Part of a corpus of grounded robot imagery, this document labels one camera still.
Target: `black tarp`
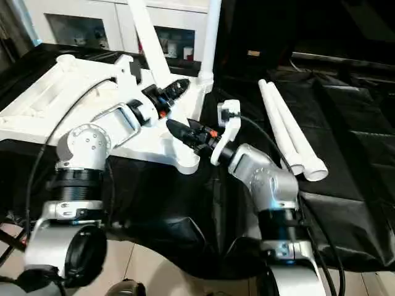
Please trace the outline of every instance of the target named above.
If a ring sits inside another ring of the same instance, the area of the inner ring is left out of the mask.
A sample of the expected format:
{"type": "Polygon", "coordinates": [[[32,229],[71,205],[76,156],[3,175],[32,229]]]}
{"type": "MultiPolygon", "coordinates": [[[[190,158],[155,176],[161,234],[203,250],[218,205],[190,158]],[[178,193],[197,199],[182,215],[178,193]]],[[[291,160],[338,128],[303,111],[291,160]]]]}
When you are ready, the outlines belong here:
{"type": "MultiPolygon", "coordinates": [[[[114,62],[120,54],[42,44],[0,75],[0,109],[45,73],[56,56],[65,53],[103,62],[114,62]]],[[[330,174],[325,180],[310,183],[300,177],[299,184],[333,238],[344,267],[394,271],[394,118],[383,109],[393,106],[393,89],[355,87],[311,73],[276,72],[272,80],[328,166],[330,174]]],[[[270,133],[257,83],[232,81],[220,87],[239,97],[242,114],[270,133]]],[[[203,123],[217,126],[216,105],[224,99],[220,89],[206,96],[203,123]]],[[[265,139],[249,126],[243,124],[236,141],[252,144],[278,160],[265,139]]],[[[39,148],[26,142],[0,143],[0,213],[13,215],[16,223],[23,221],[28,172],[39,148]]],[[[50,199],[45,184],[55,161],[54,149],[49,149],[33,188],[34,218],[50,199]]],[[[185,176],[157,163],[119,157],[110,161],[116,188],[109,229],[113,238],[145,245],[200,278],[236,279],[262,272],[257,218],[247,190],[226,169],[202,159],[198,171],[185,176]]],[[[106,178],[103,199],[108,212],[110,196],[106,178]]],[[[322,234],[313,221],[311,224],[325,260],[335,266],[322,234]]]]}

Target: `white cabinet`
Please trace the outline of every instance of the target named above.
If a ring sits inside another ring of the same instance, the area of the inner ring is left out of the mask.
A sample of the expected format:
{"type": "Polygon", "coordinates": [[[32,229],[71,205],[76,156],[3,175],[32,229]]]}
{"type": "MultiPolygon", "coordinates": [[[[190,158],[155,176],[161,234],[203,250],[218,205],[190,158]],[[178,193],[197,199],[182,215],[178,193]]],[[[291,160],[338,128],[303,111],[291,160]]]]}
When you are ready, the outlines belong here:
{"type": "Polygon", "coordinates": [[[44,43],[123,50],[115,4],[90,0],[25,0],[44,43]]]}
{"type": "MultiPolygon", "coordinates": [[[[44,43],[139,53],[126,2],[25,0],[34,29],[44,43]]],[[[183,52],[193,48],[193,59],[201,61],[209,0],[146,0],[146,4],[164,51],[171,47],[172,54],[177,51],[177,58],[182,59],[183,52]]]]}
{"type": "MultiPolygon", "coordinates": [[[[127,5],[117,5],[121,35],[125,50],[138,52],[138,38],[131,20],[131,12],[127,5]]],[[[194,60],[201,61],[203,56],[204,37],[206,35],[206,15],[200,12],[190,12],[174,9],[148,7],[149,16],[155,28],[169,28],[169,34],[183,36],[183,32],[193,36],[194,60]]],[[[177,40],[178,46],[183,46],[182,40],[177,40]]],[[[178,57],[183,58],[182,49],[178,50],[178,57]]]]}

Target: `white panel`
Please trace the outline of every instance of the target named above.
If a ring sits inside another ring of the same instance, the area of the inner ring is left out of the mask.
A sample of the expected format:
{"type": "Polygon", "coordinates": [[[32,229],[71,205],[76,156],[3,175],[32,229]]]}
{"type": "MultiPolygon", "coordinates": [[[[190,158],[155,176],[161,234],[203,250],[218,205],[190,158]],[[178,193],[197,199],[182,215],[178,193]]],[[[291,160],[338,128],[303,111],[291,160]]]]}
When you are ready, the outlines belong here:
{"type": "MultiPolygon", "coordinates": [[[[137,34],[131,20],[131,12],[123,4],[117,4],[117,12],[125,50],[137,53],[137,34]]],[[[207,14],[155,7],[148,7],[148,12],[154,26],[195,31],[194,60],[202,60],[207,14]]]]}
{"type": "Polygon", "coordinates": [[[131,17],[131,12],[127,5],[116,4],[115,8],[118,14],[120,32],[125,51],[138,54],[137,32],[135,22],[133,21],[133,17],[131,17]]]}
{"type": "Polygon", "coordinates": [[[38,37],[44,43],[56,44],[45,14],[71,15],[101,19],[110,50],[123,50],[114,3],[89,0],[25,0],[25,4],[38,37]]]}
{"type": "MultiPolygon", "coordinates": [[[[126,4],[127,0],[95,0],[113,3],[126,4]]],[[[205,12],[209,10],[210,0],[146,0],[147,6],[168,8],[195,12],[205,12]]]]}

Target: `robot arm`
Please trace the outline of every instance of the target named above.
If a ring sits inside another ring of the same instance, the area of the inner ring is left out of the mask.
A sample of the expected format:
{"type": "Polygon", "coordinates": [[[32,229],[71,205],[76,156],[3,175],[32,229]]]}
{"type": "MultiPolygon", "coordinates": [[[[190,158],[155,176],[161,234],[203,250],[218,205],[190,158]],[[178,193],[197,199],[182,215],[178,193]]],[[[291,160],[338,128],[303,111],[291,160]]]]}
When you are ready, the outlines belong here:
{"type": "Polygon", "coordinates": [[[53,200],[44,204],[35,224],[25,252],[25,271],[14,283],[0,283],[1,295],[63,296],[64,287],[72,295],[100,274],[107,252],[106,234],[100,228],[106,158],[143,125],[165,117],[188,86],[186,79],[165,89],[152,85],[143,91],[149,104],[137,100],[117,104],[61,137],[53,200]]]}
{"type": "Polygon", "coordinates": [[[248,144],[234,148],[231,142],[240,121],[235,106],[237,103],[230,101],[218,106],[218,122],[225,127],[224,138],[194,120],[189,121],[190,127],[168,120],[167,128],[195,153],[210,157],[213,165],[218,162],[225,165],[229,174],[248,188],[258,213],[262,258],[275,281],[274,295],[325,296],[309,236],[299,224],[296,178],[248,144]]]}

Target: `white bracket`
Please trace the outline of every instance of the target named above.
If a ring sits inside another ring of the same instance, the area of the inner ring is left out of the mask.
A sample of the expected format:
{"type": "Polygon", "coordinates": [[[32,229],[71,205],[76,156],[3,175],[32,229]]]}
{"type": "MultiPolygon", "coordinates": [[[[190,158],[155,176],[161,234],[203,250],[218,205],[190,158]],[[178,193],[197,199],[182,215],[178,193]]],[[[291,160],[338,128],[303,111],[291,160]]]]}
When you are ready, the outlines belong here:
{"type": "Polygon", "coordinates": [[[222,150],[229,142],[233,142],[241,127],[240,120],[240,101],[227,100],[217,106],[218,124],[225,127],[225,132],[221,135],[221,140],[211,155],[211,164],[219,165],[219,158],[222,150]]]}

